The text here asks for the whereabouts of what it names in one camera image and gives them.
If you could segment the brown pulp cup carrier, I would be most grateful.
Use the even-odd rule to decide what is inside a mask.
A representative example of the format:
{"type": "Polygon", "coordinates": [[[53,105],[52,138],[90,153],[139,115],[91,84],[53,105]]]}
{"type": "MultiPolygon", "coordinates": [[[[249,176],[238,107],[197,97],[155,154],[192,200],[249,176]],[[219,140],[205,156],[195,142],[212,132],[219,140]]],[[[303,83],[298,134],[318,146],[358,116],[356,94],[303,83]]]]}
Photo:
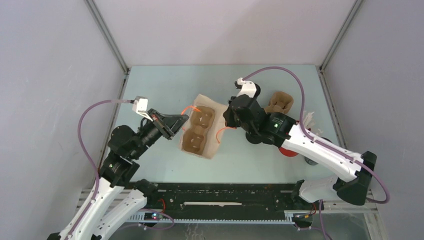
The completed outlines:
{"type": "Polygon", "coordinates": [[[268,113],[287,114],[294,104],[294,98],[283,91],[276,91],[270,98],[268,106],[264,108],[268,113]]]}

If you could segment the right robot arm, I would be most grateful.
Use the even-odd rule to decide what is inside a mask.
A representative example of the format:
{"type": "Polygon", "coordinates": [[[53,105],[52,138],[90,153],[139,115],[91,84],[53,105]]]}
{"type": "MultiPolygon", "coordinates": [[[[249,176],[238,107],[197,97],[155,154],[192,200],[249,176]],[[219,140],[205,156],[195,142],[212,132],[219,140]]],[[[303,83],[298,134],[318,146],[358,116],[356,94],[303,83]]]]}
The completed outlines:
{"type": "Polygon", "coordinates": [[[225,125],[242,128],[246,139],[252,144],[273,145],[298,153],[326,167],[334,176],[315,182],[299,180],[291,194],[291,204],[304,209],[310,203],[325,198],[326,194],[356,206],[368,200],[367,192],[372,180],[377,156],[343,149],[330,141],[303,131],[293,118],[281,113],[266,113],[255,98],[246,94],[232,96],[223,113],[225,125]]]}

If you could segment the paper bag orange handles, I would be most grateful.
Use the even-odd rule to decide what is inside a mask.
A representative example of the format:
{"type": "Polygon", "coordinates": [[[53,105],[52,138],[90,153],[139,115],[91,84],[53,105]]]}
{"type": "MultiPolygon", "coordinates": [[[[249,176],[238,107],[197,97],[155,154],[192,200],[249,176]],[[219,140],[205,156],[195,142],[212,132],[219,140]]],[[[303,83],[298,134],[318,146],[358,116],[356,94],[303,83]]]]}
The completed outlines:
{"type": "Polygon", "coordinates": [[[192,110],[182,127],[179,148],[187,154],[211,160],[218,152],[226,129],[223,113],[228,106],[198,94],[189,107],[192,110]]]}

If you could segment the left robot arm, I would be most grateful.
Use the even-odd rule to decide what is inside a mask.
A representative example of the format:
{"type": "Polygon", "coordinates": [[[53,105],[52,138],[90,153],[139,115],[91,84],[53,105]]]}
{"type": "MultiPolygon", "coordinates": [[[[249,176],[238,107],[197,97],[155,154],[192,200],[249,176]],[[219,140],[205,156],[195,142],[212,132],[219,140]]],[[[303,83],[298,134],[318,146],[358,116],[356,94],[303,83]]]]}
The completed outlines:
{"type": "Polygon", "coordinates": [[[98,182],[66,228],[50,234],[48,239],[108,240],[135,212],[156,206],[156,186],[142,179],[124,200],[108,210],[140,167],[136,161],[161,137],[171,140],[189,119],[186,114],[162,114],[152,108],[146,114],[137,131],[127,125],[112,131],[107,144],[110,151],[98,182]]]}

